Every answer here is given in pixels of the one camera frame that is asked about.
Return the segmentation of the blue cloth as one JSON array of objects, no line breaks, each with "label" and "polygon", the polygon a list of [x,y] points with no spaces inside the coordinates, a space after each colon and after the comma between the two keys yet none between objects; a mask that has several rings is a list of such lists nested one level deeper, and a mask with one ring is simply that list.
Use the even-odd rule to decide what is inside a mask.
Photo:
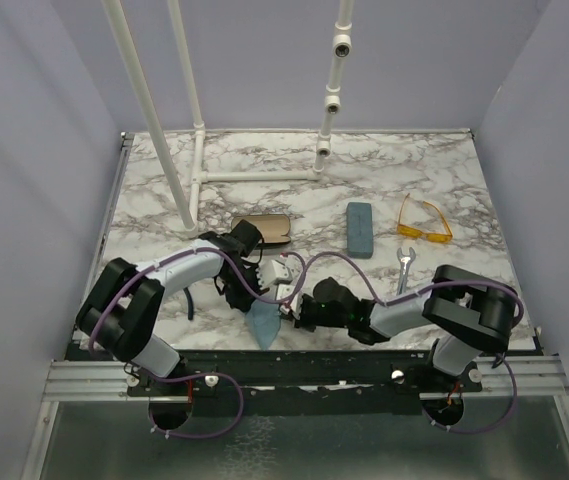
[{"label": "blue cloth", "polygon": [[277,304],[256,301],[245,314],[245,324],[261,350],[269,350],[281,327]]}]

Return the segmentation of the black cylinder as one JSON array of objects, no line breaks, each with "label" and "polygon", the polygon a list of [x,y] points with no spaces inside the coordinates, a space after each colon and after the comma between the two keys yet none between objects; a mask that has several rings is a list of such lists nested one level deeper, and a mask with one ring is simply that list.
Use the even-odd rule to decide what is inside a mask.
[{"label": "black cylinder", "polygon": [[284,214],[253,214],[236,216],[231,221],[234,228],[242,220],[254,225],[264,238],[265,248],[276,248],[291,242],[291,221]]}]

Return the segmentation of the blue-grey glasses case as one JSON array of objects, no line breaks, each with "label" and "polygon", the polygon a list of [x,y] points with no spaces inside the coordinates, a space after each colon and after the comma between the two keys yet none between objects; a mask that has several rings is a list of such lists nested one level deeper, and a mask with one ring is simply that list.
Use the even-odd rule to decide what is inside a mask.
[{"label": "blue-grey glasses case", "polygon": [[347,254],[370,259],[374,252],[372,207],[369,203],[349,202],[346,207]]}]

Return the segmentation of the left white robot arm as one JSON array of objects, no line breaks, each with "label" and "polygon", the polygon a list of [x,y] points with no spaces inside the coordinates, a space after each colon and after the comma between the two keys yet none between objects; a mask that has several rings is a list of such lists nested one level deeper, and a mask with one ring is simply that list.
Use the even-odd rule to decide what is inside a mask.
[{"label": "left white robot arm", "polygon": [[232,309],[246,313],[265,292],[258,264],[247,257],[263,242],[254,225],[242,220],[227,233],[205,232],[191,246],[145,265],[122,258],[110,261],[76,316],[76,326],[115,359],[150,373],[159,392],[170,395],[184,385],[180,354],[153,333],[163,301],[211,279]]}]

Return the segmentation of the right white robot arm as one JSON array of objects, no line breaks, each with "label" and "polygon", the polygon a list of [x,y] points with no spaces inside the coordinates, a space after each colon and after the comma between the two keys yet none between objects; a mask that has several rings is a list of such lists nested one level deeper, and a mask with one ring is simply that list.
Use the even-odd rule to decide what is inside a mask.
[{"label": "right white robot arm", "polygon": [[452,265],[438,267],[431,283],[388,303],[360,299],[329,277],[312,294],[296,295],[289,307],[297,328],[341,328],[364,345],[384,343],[428,324],[438,326],[446,335],[423,367],[425,383],[436,391],[455,384],[478,355],[505,353],[524,313],[513,288]]}]

